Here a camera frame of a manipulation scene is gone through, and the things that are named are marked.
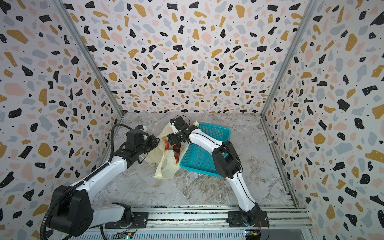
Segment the translucent yellowish plastic bag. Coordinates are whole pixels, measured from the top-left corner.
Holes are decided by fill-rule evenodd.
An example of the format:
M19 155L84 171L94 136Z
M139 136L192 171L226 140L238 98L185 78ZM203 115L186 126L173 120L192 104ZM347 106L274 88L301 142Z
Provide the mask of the translucent yellowish plastic bag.
M165 150L165 141L168 141L167 135L172 133L171 124L168 123L158 135L160 139L158 146L147 156L148 162L157 164L154 178L158 180L172 179L174 177L181 168L181 160L189 148L188 143L181 143L181 151L179 153L175 153L171 145L168 150Z

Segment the dark purple fruit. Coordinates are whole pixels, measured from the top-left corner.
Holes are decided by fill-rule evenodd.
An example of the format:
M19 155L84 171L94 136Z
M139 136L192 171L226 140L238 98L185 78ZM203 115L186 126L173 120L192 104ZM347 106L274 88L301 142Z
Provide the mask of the dark purple fruit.
M181 151L181 144L173 145L173 151L179 153Z

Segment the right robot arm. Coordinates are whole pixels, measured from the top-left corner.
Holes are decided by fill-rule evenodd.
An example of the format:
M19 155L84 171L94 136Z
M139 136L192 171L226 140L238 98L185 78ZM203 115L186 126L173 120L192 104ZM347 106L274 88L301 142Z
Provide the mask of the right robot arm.
M254 225L261 218L261 209L252 197L243 178L240 158L230 142L228 128L205 123L185 122L183 115L170 120L173 133L167 135L170 146L188 143L192 152L185 154L188 162L180 160L183 169L214 177L223 177L230 184L238 201L243 222Z

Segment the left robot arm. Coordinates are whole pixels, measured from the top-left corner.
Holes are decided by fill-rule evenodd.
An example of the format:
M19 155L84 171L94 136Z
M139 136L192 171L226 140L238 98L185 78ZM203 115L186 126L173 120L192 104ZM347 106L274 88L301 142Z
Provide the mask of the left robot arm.
M141 155L148 155L154 150L159 142L159 138L146 133L142 126L129 128L126 141L117 150L111 148L106 163L72 185L61 185L54 190L41 223L40 238L48 239L48 228L67 234L68 240L82 235L89 228L101 228L107 223L115 223L120 228L138 224L131 206L113 203L97 207L92 200L116 176L139 162Z

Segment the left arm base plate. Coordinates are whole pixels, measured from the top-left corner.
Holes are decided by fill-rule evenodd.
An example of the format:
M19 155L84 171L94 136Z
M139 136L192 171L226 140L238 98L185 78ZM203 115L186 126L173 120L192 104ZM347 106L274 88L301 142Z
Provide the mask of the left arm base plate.
M106 229L134 230L145 229L149 219L148 212L133 212L124 216L118 222L109 222L104 225Z

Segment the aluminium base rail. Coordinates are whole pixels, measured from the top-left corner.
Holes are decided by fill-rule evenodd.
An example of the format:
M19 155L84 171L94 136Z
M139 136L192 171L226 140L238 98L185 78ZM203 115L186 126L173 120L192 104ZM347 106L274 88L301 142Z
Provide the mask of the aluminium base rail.
M315 240L304 209L291 205L263 205L267 213L254 226L242 224L236 206L135 207L134 222L126 228L106 224L109 240Z

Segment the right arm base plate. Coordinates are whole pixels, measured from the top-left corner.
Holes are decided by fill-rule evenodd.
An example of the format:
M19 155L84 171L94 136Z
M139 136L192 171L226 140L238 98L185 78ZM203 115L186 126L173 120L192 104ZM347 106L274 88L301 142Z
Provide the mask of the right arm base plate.
M269 227L269 219L266 211L258 211L255 216L242 211L228 212L227 223L231 228L259 228Z

